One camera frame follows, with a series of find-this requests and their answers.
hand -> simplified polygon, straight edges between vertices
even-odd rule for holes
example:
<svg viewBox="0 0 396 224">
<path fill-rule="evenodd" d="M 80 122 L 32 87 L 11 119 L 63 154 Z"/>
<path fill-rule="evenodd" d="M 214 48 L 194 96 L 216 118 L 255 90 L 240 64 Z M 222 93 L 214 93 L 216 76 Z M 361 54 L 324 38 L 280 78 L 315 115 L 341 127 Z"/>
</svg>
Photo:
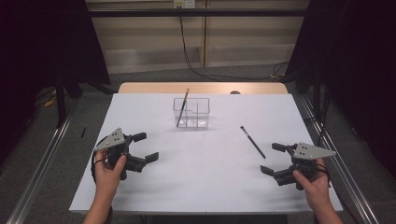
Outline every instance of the hand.
<svg viewBox="0 0 396 224">
<path fill-rule="evenodd" d="M 323 159 L 317 159 L 317 164 L 324 166 Z M 293 176 L 304 187 L 306 202 L 314 211 L 320 224 L 342 223 L 332 207 L 329 197 L 329 180 L 325 174 L 316 171 L 311 181 L 297 170 L 293 172 Z"/>
<path fill-rule="evenodd" d="M 104 160 L 106 158 L 106 151 L 98 151 L 95 160 Z M 105 161 L 99 161 L 95 164 L 96 177 L 96 194 L 102 196 L 110 196 L 113 198 L 116 195 L 117 187 L 120 183 L 120 173 L 125 165 L 126 157 L 121 156 L 114 168 Z"/>
</svg>

white table surface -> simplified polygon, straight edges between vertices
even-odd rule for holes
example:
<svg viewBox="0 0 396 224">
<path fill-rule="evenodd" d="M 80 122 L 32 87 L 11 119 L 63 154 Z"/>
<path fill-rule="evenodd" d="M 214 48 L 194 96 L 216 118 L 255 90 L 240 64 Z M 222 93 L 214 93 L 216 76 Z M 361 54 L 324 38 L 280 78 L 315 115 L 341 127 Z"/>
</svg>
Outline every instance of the white table surface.
<svg viewBox="0 0 396 224">
<path fill-rule="evenodd" d="M 125 134 L 147 133 L 130 153 L 144 158 L 160 152 L 142 173 L 127 171 L 113 201 L 115 212 L 134 215 L 288 214 L 311 211 L 295 184 L 279 187 L 261 173 L 291 165 L 290 155 L 272 143 L 292 145 L 312 140 L 290 94 L 190 94 L 210 99 L 209 127 L 177 128 L 173 99 L 184 94 L 114 94 L 98 140 L 121 127 Z M 264 159 L 240 129 L 244 126 Z M 85 214 L 95 185 L 91 158 L 69 210 Z M 330 188 L 336 211 L 342 206 Z"/>
</svg>

wall outlet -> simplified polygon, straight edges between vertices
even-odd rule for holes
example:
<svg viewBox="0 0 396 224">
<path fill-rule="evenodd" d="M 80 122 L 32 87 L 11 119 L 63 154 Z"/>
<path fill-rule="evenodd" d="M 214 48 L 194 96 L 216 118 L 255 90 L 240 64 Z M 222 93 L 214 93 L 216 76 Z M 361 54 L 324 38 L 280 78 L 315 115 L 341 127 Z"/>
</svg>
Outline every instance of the wall outlet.
<svg viewBox="0 0 396 224">
<path fill-rule="evenodd" d="M 174 8 L 184 8 L 184 0 L 174 0 Z"/>
<path fill-rule="evenodd" d="M 185 0 L 184 8 L 195 8 L 195 0 Z"/>
</svg>

forearm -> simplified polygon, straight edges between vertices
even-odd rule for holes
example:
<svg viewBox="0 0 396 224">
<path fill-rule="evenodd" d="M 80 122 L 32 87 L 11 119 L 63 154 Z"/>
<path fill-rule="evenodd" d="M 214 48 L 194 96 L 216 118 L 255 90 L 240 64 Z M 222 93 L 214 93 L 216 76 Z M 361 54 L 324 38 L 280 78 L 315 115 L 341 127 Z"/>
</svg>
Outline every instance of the forearm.
<svg viewBox="0 0 396 224">
<path fill-rule="evenodd" d="M 95 195 L 84 224 L 105 223 L 113 198 L 107 195 Z"/>
<path fill-rule="evenodd" d="M 314 209 L 319 224 L 342 224 L 340 217 L 334 211 L 332 205 Z"/>
</svg>

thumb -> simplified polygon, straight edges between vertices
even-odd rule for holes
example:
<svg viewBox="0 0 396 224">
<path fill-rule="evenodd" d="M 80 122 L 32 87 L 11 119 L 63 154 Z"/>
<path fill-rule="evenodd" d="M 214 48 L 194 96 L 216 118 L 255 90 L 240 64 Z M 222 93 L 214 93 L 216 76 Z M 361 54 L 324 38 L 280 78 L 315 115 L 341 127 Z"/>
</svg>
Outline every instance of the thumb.
<svg viewBox="0 0 396 224">
<path fill-rule="evenodd" d="M 122 155 L 117 161 L 116 166 L 114 166 L 113 172 L 115 172 L 117 175 L 120 175 L 123 167 L 125 166 L 125 163 L 126 163 L 126 156 Z"/>
<path fill-rule="evenodd" d="M 293 171 L 294 178 L 304 187 L 304 189 L 311 188 L 311 182 L 298 170 Z"/>
</svg>

